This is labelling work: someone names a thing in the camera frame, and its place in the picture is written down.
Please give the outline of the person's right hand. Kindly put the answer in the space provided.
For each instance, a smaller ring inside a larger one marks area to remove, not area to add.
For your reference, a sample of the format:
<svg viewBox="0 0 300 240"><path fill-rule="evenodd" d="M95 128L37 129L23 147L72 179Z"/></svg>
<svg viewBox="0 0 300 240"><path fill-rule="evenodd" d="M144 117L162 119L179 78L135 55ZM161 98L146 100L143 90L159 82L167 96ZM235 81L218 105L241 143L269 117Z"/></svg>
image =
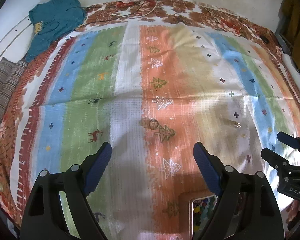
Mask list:
<svg viewBox="0 0 300 240"><path fill-rule="evenodd" d="M288 218L286 219L286 223L291 222L300 211L300 201L293 200L293 202L287 207L286 212L288 213Z"/></svg>

